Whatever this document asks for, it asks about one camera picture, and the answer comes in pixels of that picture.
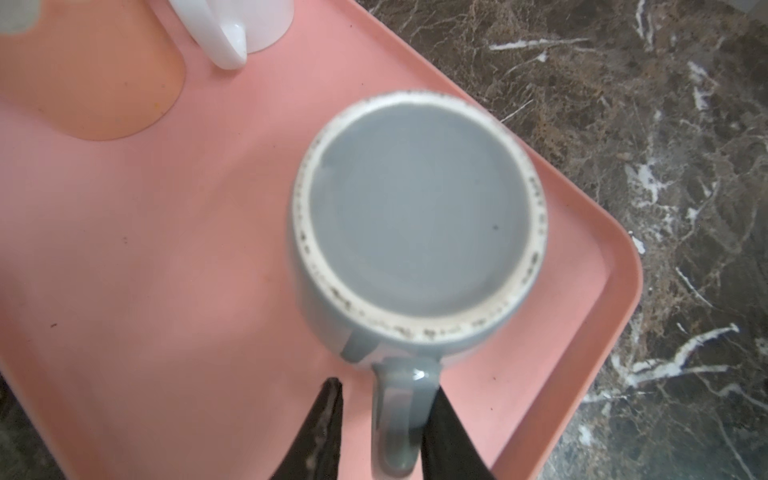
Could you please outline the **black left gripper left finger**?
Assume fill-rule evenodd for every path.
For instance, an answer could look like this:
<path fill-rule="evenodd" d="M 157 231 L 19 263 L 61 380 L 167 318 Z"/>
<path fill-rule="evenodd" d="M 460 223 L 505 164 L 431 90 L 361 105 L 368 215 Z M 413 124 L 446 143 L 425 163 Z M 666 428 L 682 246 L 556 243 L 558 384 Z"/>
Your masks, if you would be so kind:
<path fill-rule="evenodd" d="M 338 478 L 343 406 L 341 381 L 327 378 L 272 480 Z"/>

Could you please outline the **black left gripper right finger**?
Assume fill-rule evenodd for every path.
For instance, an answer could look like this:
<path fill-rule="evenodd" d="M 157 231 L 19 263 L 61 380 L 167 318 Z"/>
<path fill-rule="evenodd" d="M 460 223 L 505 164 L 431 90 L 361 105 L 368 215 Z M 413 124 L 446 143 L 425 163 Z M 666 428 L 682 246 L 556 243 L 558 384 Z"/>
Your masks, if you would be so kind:
<path fill-rule="evenodd" d="M 494 480 L 444 390 L 439 388 L 421 445 L 426 480 Z"/>

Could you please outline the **light grey ceramic mug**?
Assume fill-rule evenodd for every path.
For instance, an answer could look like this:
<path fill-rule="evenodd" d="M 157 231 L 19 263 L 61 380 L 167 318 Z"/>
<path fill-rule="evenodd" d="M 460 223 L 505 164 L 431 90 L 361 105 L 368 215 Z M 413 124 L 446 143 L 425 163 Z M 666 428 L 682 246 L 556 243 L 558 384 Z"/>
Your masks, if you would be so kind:
<path fill-rule="evenodd" d="M 288 226 L 307 324 L 374 376 L 372 474 L 405 479 L 442 371 L 515 314 L 542 268 L 536 169 L 507 128 L 464 100 L 381 94 L 313 139 Z"/>

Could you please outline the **white ceramic mug back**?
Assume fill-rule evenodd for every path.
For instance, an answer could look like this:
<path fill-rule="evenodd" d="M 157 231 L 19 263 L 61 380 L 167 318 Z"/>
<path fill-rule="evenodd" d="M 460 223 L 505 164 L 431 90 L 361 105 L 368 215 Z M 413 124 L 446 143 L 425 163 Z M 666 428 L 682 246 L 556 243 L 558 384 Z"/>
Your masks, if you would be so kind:
<path fill-rule="evenodd" d="M 295 11 L 292 0 L 171 0 L 170 5 L 208 58 L 224 70 L 243 68 L 250 53 L 277 42 Z"/>

